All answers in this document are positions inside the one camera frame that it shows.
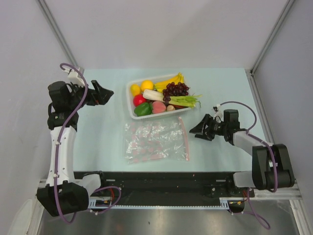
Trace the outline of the white green celery stalk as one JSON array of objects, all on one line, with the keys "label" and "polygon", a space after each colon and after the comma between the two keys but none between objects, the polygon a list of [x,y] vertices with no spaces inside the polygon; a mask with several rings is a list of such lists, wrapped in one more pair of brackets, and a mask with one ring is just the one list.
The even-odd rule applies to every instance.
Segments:
[{"label": "white green celery stalk", "polygon": [[164,96],[157,91],[145,90],[143,92],[143,97],[152,101],[160,101],[171,105],[194,108],[197,103],[200,103],[199,98],[202,97],[202,95]]}]

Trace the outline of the purple grape bunch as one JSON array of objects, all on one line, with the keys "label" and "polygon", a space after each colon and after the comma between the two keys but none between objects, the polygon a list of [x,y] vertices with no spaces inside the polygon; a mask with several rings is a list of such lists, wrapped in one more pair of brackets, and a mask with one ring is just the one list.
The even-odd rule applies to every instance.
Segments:
[{"label": "purple grape bunch", "polygon": [[189,89],[190,88],[185,83],[169,83],[162,91],[163,101],[169,103],[172,96],[187,96]]}]

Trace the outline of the yellow banana bunch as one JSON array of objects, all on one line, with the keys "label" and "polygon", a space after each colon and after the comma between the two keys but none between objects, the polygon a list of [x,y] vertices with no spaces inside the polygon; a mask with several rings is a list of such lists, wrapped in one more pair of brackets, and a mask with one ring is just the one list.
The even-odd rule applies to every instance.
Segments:
[{"label": "yellow banana bunch", "polygon": [[177,85],[178,83],[184,83],[184,76],[181,73],[178,73],[176,76],[168,80],[155,83],[154,90],[162,93],[163,90],[165,90],[169,84]]}]

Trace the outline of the clear zip top bag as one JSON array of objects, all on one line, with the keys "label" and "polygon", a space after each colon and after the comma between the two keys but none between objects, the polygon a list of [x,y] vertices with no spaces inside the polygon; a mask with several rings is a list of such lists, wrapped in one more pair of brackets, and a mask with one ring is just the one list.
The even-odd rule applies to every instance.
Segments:
[{"label": "clear zip top bag", "polygon": [[161,159],[189,161],[189,143],[182,118],[168,117],[125,124],[123,155],[129,164]]}]

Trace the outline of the pink peach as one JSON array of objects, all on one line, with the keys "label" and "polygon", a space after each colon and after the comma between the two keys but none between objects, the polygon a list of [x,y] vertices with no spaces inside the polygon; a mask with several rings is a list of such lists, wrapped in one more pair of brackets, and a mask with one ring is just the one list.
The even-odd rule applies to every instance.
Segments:
[{"label": "pink peach", "polygon": [[166,105],[161,101],[154,101],[152,103],[152,113],[159,114],[166,111]]}]

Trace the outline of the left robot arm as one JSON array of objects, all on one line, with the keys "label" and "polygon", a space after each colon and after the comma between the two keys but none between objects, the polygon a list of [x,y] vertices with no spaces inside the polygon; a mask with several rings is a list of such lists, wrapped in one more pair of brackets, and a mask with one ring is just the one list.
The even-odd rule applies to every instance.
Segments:
[{"label": "left robot arm", "polygon": [[50,168],[45,187],[37,190],[37,199],[53,216],[84,211],[89,197],[104,195],[108,183],[101,173],[89,173],[75,182],[73,150],[78,129],[78,110],[84,105],[105,105],[114,92],[103,88],[96,80],[93,88],[57,81],[48,86],[51,103],[48,106],[48,128],[51,136]]}]

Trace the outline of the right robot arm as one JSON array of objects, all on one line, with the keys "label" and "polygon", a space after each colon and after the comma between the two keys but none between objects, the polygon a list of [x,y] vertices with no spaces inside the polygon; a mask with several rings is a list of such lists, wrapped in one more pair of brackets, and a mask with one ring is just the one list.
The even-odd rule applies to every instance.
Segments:
[{"label": "right robot arm", "polygon": [[222,136],[226,142],[252,157],[252,169],[235,172],[233,180],[225,184],[230,196],[238,196],[243,188],[276,192],[279,188],[294,186],[295,177],[287,147],[266,142],[241,128],[238,110],[224,110],[223,120],[206,114],[189,133],[207,141]]}]

